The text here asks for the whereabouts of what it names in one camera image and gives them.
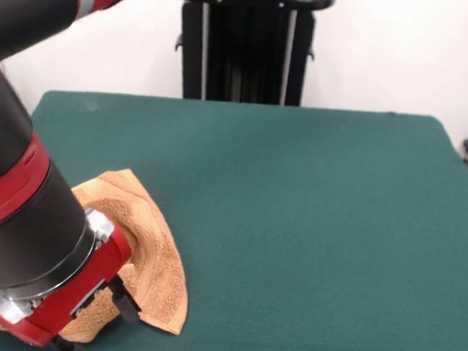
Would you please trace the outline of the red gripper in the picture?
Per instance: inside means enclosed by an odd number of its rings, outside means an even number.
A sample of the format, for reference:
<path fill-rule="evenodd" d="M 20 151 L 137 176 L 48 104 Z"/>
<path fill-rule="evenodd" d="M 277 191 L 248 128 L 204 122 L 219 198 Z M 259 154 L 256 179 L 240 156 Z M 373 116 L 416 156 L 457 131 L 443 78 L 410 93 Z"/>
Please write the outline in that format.
<path fill-rule="evenodd" d="M 72 280 L 46 297 L 32 301 L 6 300 L 4 327 L 27 344 L 56 351 L 87 351 L 80 343 L 59 335 L 66 325 L 94 302 L 99 291 L 109 288 L 112 300 L 126 322 L 138 323 L 141 308 L 118 274 L 131 255 L 122 231 L 112 224 L 91 224 L 97 244 L 91 260 Z"/>

